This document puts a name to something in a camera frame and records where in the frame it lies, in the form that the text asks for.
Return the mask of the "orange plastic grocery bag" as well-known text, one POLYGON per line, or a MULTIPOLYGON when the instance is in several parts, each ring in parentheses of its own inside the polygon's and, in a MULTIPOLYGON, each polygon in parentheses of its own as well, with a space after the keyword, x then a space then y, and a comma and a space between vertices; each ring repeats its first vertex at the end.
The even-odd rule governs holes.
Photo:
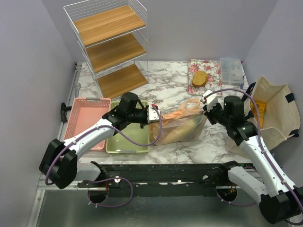
POLYGON ((153 142, 158 134, 160 138, 156 145, 174 142, 191 142, 199 138, 207 117, 202 113, 199 99, 189 99, 171 113, 161 116, 162 125, 158 122, 149 125, 150 141, 153 142))

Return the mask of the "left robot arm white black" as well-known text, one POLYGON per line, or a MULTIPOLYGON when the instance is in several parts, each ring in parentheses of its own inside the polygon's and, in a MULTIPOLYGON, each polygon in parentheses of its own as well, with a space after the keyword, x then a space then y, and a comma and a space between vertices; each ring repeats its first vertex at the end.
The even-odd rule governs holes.
POLYGON ((101 166, 95 162, 81 164, 79 159, 98 143, 121 134, 131 123, 138 123, 143 128, 153 122, 161 122, 157 105, 137 108, 140 104, 138 95, 127 92, 115 108, 90 128, 64 141, 52 140, 39 166, 45 175, 45 184, 64 189, 73 181, 89 181, 95 187, 101 186, 105 181, 101 166))

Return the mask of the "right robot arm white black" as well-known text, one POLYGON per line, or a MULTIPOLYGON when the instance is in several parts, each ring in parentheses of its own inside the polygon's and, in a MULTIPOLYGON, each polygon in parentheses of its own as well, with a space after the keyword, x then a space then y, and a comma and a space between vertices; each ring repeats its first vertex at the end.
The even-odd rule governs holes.
POLYGON ((227 96, 223 105, 217 93, 207 90, 201 98, 203 113, 211 124, 220 124, 236 145, 248 155, 261 181, 235 161, 223 164, 218 181, 223 185, 235 183, 257 204, 270 224, 285 221, 303 212, 303 189, 284 173, 261 137, 260 124, 249 122, 244 114, 244 102, 238 96, 227 96))

